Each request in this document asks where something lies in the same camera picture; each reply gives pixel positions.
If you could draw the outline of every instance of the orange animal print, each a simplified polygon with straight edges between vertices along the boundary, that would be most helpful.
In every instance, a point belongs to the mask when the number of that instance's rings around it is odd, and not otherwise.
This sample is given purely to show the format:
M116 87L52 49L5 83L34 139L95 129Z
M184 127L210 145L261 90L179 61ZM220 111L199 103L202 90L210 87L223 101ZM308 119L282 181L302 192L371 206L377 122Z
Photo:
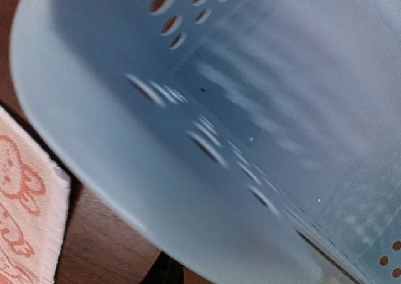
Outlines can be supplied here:
M0 284L32 284L29 275L19 266L13 265L0 248Z
M14 253L29 258L35 254L32 246L25 240L18 223L0 203L0 234Z
M36 196L45 194L44 182L22 162L17 145L4 135L0 135L0 191L9 199L18 199L32 215L40 215Z

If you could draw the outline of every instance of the plastic basket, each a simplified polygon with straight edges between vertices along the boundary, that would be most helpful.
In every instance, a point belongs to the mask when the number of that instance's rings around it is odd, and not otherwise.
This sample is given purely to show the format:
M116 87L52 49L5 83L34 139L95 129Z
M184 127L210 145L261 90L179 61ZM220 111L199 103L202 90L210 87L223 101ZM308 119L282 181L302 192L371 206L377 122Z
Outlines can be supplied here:
M150 241L216 283L401 275L400 0L22 0L24 111Z

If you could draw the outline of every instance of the wooden table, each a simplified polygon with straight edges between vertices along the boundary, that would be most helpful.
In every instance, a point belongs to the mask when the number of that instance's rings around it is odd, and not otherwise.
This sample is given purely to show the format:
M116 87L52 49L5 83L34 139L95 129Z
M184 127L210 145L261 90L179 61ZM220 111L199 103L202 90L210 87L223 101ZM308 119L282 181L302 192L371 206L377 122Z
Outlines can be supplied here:
M0 100L26 121L9 74L9 34L18 0L0 0ZM73 179L71 212L57 284L135 284L159 250ZM207 281L185 270L185 284Z

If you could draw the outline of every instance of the brown wooden surface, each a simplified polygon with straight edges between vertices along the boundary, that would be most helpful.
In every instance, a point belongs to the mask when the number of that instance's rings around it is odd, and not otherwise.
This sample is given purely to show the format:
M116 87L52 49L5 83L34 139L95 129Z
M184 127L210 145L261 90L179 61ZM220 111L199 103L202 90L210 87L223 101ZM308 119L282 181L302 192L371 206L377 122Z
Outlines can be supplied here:
M18 0L0 0L0 100L21 118L9 74L9 32ZM135 284L159 254L132 228L78 181L73 181L72 205L56 282L59 284ZM189 270L185 284L207 281Z

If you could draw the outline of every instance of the pink towel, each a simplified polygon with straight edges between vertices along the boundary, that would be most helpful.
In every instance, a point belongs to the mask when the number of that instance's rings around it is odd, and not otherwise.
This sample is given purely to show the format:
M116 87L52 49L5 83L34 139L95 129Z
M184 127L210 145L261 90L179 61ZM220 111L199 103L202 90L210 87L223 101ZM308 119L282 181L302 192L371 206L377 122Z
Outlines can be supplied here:
M68 176L0 107L0 284L54 283Z

